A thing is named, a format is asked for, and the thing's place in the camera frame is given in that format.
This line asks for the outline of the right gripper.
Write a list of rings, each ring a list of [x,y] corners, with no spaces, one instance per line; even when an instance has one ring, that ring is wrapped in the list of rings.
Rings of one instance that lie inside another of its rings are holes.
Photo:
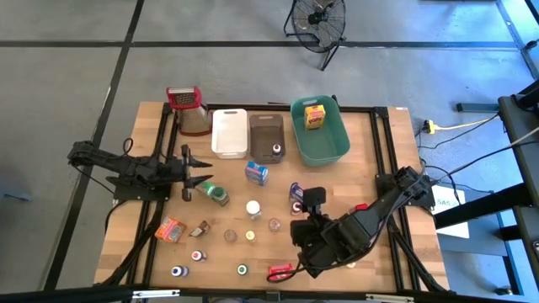
[[[314,279],[323,271],[342,266],[350,255],[339,229],[349,215],[344,213],[331,219],[323,214],[321,206],[326,203],[326,193],[323,187],[304,189],[302,211],[307,218],[290,223],[292,244],[301,249],[300,264]]]

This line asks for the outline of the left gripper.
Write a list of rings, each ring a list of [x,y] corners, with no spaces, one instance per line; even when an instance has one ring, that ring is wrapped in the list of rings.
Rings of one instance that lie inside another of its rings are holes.
[[[169,157],[163,169],[163,183],[183,183],[181,190],[182,200],[191,201],[191,189],[212,178],[212,175],[203,175],[190,178],[190,149],[187,145],[181,146],[181,156]],[[211,167],[210,163],[201,162],[191,157],[191,167]]]

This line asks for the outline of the green-lid spice jar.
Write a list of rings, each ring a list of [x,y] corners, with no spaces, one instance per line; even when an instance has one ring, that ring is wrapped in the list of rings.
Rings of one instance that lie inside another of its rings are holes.
[[[227,205],[230,200],[228,192],[222,187],[214,187],[210,193],[210,197],[221,207]]]

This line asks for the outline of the white-lid seasoning jar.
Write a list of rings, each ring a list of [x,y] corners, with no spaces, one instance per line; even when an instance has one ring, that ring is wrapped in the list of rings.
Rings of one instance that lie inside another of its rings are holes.
[[[249,218],[253,221],[257,220],[262,214],[260,204],[256,200],[250,200],[246,204],[246,211],[248,213]]]

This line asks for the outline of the Rice Krispies cereal box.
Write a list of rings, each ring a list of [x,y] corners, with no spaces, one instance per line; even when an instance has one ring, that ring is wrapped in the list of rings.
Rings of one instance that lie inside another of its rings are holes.
[[[249,161],[244,169],[246,178],[260,186],[264,186],[268,180],[269,170],[266,166]]]

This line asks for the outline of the yellow Corn Pops box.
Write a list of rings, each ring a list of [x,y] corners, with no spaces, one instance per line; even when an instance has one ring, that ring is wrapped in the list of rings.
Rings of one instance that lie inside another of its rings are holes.
[[[307,130],[319,129],[325,119],[325,108],[322,105],[311,105],[304,109],[305,128]]]

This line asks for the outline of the red Froot Loops box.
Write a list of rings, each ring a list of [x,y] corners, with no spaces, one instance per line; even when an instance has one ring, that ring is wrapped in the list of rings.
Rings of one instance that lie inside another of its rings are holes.
[[[267,280],[270,282],[275,282],[283,279],[288,279],[291,276],[291,271],[293,269],[294,267],[291,263],[271,265],[269,267]]]

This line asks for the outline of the white plastic bin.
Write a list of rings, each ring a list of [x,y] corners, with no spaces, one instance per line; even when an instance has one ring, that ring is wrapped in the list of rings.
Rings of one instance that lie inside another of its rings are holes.
[[[221,159],[244,158],[248,151],[248,113],[218,109],[212,115],[211,150]]]

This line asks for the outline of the red-lid brown container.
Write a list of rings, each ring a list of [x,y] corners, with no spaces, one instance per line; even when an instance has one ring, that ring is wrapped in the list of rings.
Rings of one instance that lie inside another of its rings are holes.
[[[202,237],[211,229],[210,224],[207,221],[202,221],[190,234],[190,237]]]

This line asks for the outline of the orange snack box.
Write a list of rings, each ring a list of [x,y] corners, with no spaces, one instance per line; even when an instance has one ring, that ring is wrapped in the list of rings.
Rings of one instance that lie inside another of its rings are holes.
[[[154,236],[165,242],[176,243],[184,234],[185,229],[186,225],[184,223],[167,216],[163,219],[161,225],[154,233]]]

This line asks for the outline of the green plastic bin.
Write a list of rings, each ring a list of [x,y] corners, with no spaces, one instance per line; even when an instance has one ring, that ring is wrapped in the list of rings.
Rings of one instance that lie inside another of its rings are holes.
[[[306,109],[322,106],[323,123],[308,129]],[[350,139],[338,103],[331,97],[320,95],[302,98],[290,105],[292,129],[303,163],[308,167],[321,167],[337,162],[350,150]]]

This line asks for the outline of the black diagonal rig strut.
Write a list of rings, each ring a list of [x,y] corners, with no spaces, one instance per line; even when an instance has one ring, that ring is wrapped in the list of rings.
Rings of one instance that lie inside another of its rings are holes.
[[[466,202],[449,210],[444,210],[434,215],[435,226],[437,229],[454,226],[516,206],[537,206],[537,204],[533,203],[530,192],[524,183]]]

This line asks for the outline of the black floor fan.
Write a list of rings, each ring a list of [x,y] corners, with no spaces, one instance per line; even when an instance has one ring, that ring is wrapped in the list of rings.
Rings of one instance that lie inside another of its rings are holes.
[[[286,37],[295,37],[307,50],[324,54],[323,72],[339,47],[346,41],[344,0],[292,0],[283,26]]]

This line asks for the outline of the red-handled metal box grater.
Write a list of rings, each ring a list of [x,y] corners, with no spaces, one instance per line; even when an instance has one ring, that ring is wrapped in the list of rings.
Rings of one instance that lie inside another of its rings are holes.
[[[169,106],[177,112],[179,132],[184,136],[203,136],[211,133],[212,118],[202,101],[198,87],[167,88]]]

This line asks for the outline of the black aluminium table frame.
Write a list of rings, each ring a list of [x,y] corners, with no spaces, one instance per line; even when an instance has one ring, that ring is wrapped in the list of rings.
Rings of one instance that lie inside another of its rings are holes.
[[[294,182],[304,187],[322,186],[328,199],[323,211],[341,216],[359,204],[369,204],[377,197],[376,177],[393,173],[398,165],[418,167],[409,113],[403,108],[344,107],[342,118],[350,139],[350,150],[339,161],[324,167],[306,167],[302,163],[292,129],[290,110],[285,105],[247,107],[249,114],[280,114],[284,120],[286,155],[281,163],[270,167],[265,186],[249,182],[244,175],[243,159],[222,160],[211,150],[211,137],[180,136],[179,145],[188,145],[194,156],[211,164],[205,173],[230,194],[228,205],[216,203],[195,194],[190,202],[181,198],[175,186],[163,203],[128,201],[110,217],[99,265],[94,278],[106,280],[130,251],[141,230],[155,210],[182,221],[188,228],[207,221],[211,229],[202,237],[184,235],[176,243],[152,239],[141,251],[128,280],[159,289],[219,290],[292,290],[307,292],[382,292],[427,290],[419,280],[404,253],[388,234],[380,237],[375,248],[354,268],[336,268],[316,279],[299,273],[284,283],[271,284],[266,277],[271,265],[296,263],[297,248],[291,243],[291,213],[288,189]],[[261,216],[251,220],[246,204],[256,200]],[[277,218],[280,229],[272,232],[269,220]],[[224,232],[237,233],[235,242],[227,242]],[[245,234],[255,233],[249,242]],[[200,250],[207,259],[196,262],[191,254]],[[248,266],[246,275],[237,266]],[[177,265],[189,268],[186,277],[174,277]]]

